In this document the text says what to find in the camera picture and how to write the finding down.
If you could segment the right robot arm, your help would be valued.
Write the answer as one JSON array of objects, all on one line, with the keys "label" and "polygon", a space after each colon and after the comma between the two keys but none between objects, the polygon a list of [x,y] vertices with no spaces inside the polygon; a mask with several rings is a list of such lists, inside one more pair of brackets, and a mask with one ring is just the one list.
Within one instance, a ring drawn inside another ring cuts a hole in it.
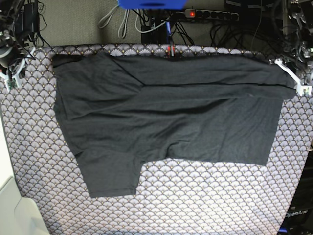
[{"label": "right robot arm", "polygon": [[27,49],[29,36],[39,32],[37,0],[0,2],[0,77],[8,91],[20,88],[26,61],[34,60],[36,47]]}]

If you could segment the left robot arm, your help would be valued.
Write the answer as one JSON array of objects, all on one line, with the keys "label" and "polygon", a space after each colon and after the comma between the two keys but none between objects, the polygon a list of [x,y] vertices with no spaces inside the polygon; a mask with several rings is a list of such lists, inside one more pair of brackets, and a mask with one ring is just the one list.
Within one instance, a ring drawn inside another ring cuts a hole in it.
[{"label": "left robot arm", "polygon": [[274,60],[295,82],[300,96],[313,94],[313,2],[276,0],[271,23],[282,43],[280,57]]}]

